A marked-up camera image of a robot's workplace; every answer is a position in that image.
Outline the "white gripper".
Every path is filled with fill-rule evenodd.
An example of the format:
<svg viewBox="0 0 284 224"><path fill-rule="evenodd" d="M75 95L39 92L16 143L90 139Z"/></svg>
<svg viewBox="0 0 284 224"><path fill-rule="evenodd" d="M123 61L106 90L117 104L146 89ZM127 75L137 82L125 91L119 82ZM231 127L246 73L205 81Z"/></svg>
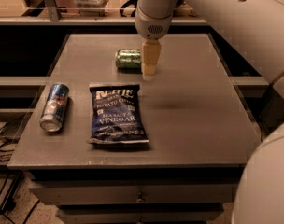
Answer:
<svg viewBox="0 0 284 224"><path fill-rule="evenodd" d="M161 44L156 39L164 37L170 27L173 10L166 7L138 7L135 13L135 28L145 39L141 49L142 78L150 81L156 73L161 53Z"/></svg>

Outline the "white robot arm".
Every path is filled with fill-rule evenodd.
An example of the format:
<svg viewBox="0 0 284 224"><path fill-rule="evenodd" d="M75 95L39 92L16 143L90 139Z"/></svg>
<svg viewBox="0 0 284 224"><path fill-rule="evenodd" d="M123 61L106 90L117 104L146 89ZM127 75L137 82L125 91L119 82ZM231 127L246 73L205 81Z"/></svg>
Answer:
<svg viewBox="0 0 284 224"><path fill-rule="evenodd" d="M284 99L284 0L184 0ZM138 0L135 28L145 38L142 74L155 74L177 0ZM253 152L238 185L232 224L284 224L284 123Z"/></svg>

